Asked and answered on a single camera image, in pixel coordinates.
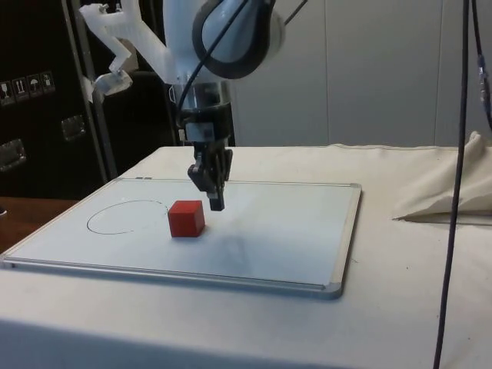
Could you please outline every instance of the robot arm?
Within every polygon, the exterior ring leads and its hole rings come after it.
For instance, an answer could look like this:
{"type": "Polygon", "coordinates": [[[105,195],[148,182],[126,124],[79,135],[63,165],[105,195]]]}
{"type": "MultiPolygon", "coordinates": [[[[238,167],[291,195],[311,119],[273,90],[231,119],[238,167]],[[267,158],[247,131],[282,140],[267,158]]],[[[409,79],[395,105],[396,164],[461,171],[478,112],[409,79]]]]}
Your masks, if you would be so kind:
{"type": "Polygon", "coordinates": [[[274,11],[276,0],[163,0],[167,46],[141,20],[138,0],[121,0],[114,14],[103,5],[86,5],[80,12],[88,27],[114,53],[111,73],[96,81],[110,95],[129,87],[121,70],[131,54],[118,40],[125,38],[142,54],[164,83],[182,100],[177,125],[184,141],[194,145],[195,163],[188,175],[206,192],[212,211],[224,209],[224,186],[232,151],[226,149],[232,125],[227,80],[246,77],[281,48],[284,22],[274,11]],[[217,48],[208,50],[237,13],[217,48]],[[181,99],[195,69],[204,67],[181,99]]]}

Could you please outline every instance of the wall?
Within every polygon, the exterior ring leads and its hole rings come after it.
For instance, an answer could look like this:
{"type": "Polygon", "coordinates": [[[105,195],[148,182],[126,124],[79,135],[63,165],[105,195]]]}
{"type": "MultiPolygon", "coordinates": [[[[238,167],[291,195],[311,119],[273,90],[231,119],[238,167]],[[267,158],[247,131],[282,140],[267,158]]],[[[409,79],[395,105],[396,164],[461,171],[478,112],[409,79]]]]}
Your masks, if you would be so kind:
{"type": "MultiPolygon", "coordinates": [[[[286,16],[298,3],[282,0],[277,9],[286,16]]],[[[281,54],[235,83],[238,144],[454,145],[462,4],[310,0],[281,54]]],[[[478,6],[490,61],[492,4],[478,6]]],[[[471,40],[469,130],[488,133],[471,40]]]]}

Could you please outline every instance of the red cube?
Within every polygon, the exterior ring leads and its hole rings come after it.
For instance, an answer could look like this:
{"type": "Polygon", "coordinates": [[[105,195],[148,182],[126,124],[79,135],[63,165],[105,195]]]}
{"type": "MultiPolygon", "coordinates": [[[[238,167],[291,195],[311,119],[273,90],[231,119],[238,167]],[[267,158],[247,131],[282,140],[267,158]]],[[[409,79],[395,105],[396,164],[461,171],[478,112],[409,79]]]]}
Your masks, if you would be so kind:
{"type": "Polygon", "coordinates": [[[176,201],[168,212],[171,236],[198,237],[205,228],[201,201],[176,201]]]}

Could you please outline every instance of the white fabric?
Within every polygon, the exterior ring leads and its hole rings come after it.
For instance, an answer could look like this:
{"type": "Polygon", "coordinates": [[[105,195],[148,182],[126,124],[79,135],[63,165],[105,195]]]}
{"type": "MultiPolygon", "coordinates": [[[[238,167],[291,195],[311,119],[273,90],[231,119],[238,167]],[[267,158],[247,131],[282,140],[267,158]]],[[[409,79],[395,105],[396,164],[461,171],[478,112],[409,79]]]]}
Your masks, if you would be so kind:
{"type": "MultiPolygon", "coordinates": [[[[431,367],[447,226],[392,221],[391,212],[402,185],[455,155],[447,148],[236,148],[233,180],[362,185],[340,300],[0,271],[0,367],[431,367]]],[[[162,148],[125,177],[186,178],[191,162],[190,148],[162,148]]],[[[487,227],[458,228],[446,369],[492,362],[491,236],[487,227]]]]}
{"type": "MultiPolygon", "coordinates": [[[[435,163],[399,194],[396,219],[449,221],[457,154],[435,163]]],[[[420,167],[415,161],[412,167],[420,167]]],[[[492,148],[474,132],[465,148],[460,192],[460,223],[492,224],[492,148]]]]}

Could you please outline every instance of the wire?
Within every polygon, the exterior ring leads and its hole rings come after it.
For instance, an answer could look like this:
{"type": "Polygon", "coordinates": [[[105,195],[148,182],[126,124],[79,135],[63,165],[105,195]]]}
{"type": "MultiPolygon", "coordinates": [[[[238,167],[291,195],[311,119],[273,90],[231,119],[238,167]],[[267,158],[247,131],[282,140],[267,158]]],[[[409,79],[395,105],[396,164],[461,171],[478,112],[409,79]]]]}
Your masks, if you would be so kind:
{"type": "Polygon", "coordinates": [[[292,12],[291,15],[289,15],[289,17],[285,20],[285,25],[288,25],[292,19],[294,19],[296,17],[296,15],[298,14],[298,12],[301,11],[301,9],[308,3],[308,0],[303,0],[303,2],[292,12]]]}
{"type": "Polygon", "coordinates": [[[447,296],[453,266],[454,241],[456,238],[456,227],[458,217],[458,206],[460,202],[461,177],[464,166],[464,146],[467,127],[467,103],[468,103],[468,26],[470,16],[470,0],[463,0],[463,50],[461,66],[461,107],[460,107],[460,132],[458,138],[458,159],[456,164],[456,177],[454,179],[453,202],[451,205],[451,216],[449,226],[449,238],[447,241],[446,267],[444,269],[443,290],[440,297],[439,328],[437,329],[436,352],[434,355],[434,369],[440,367],[440,357],[443,350],[444,329],[446,326],[447,296]]]}
{"type": "Polygon", "coordinates": [[[482,52],[482,41],[480,40],[480,26],[478,25],[478,12],[477,12],[477,0],[471,0],[471,8],[473,10],[474,17],[474,31],[475,31],[475,42],[477,43],[478,55],[483,55],[482,52]]]}
{"type": "Polygon", "coordinates": [[[176,112],[176,121],[178,123],[178,126],[180,125],[179,119],[181,115],[181,111],[183,109],[183,105],[185,104],[185,99],[186,96],[188,95],[191,86],[193,85],[194,80],[197,78],[198,74],[200,73],[200,70],[204,67],[205,63],[207,60],[210,58],[214,50],[217,48],[218,44],[222,41],[223,37],[225,34],[228,32],[229,28],[232,26],[236,18],[241,14],[241,11],[244,9],[246,4],[248,3],[248,0],[243,0],[243,2],[239,5],[238,9],[234,12],[234,14],[231,16],[231,18],[228,20],[226,25],[223,27],[221,32],[218,34],[217,38],[214,40],[212,45],[207,51],[207,54],[204,55],[202,60],[198,63],[197,67],[194,69],[193,73],[191,73],[190,78],[188,79],[188,82],[186,83],[186,86],[183,89],[183,92],[181,93],[181,97],[179,98],[179,103],[178,103],[178,109],[176,112]]]}
{"type": "Polygon", "coordinates": [[[492,104],[490,103],[490,84],[485,64],[485,56],[482,52],[477,0],[471,0],[471,8],[473,11],[475,42],[477,43],[478,72],[480,76],[480,99],[485,110],[487,123],[489,124],[489,127],[492,131],[492,104]]]}

